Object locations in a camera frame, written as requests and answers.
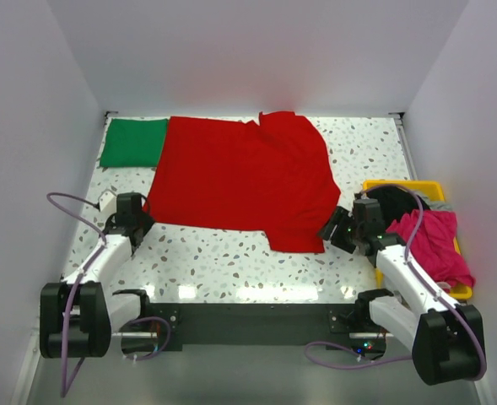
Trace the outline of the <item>red t shirt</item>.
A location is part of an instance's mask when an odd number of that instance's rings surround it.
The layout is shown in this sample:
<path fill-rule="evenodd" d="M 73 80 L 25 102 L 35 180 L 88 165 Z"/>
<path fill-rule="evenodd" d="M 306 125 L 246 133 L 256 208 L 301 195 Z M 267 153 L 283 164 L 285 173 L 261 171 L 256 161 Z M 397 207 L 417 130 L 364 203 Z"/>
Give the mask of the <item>red t shirt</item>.
<path fill-rule="evenodd" d="M 318 254 L 340 194 L 322 135 L 280 111 L 248 122 L 171 117 L 148 202 L 159 223 L 261 231 L 274 251 Z"/>

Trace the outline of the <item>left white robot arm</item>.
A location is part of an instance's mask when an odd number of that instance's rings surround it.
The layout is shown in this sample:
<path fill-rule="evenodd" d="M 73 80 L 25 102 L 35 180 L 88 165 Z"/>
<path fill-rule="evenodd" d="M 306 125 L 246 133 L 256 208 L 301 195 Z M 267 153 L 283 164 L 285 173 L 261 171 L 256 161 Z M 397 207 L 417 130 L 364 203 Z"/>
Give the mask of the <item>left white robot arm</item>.
<path fill-rule="evenodd" d="M 55 207 L 81 220 L 98 233 L 98 242 L 82 263 L 56 283 L 41 290 L 40 351 L 47 359 L 99 358 L 110 347 L 111 334 L 125 324 L 134 331 L 147 329 L 153 311 L 149 297 L 142 289 L 105 290 L 121 266 L 140 247 L 144 236 L 154 225 L 150 203 L 137 192 L 114 194 L 107 191 L 91 206 L 106 216 L 103 229 L 69 211 L 52 198 L 61 192 L 50 192 L 47 200 Z"/>

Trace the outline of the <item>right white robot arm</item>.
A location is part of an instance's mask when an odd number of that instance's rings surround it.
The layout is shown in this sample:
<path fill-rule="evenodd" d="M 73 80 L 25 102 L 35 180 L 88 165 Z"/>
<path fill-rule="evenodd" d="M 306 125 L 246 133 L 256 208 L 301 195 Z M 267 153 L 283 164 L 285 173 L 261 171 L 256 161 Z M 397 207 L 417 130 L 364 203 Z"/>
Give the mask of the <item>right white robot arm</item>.
<path fill-rule="evenodd" d="M 319 236 L 348 253 L 359 251 L 390 284 L 360 293 L 352 314 L 344 317 L 346 325 L 390 332 L 410 350 L 414 368 L 429 386 L 483 378 L 481 313 L 450 297 L 414 258 L 410 243 L 386 232 L 375 199 L 358 197 L 351 211 L 336 207 Z"/>

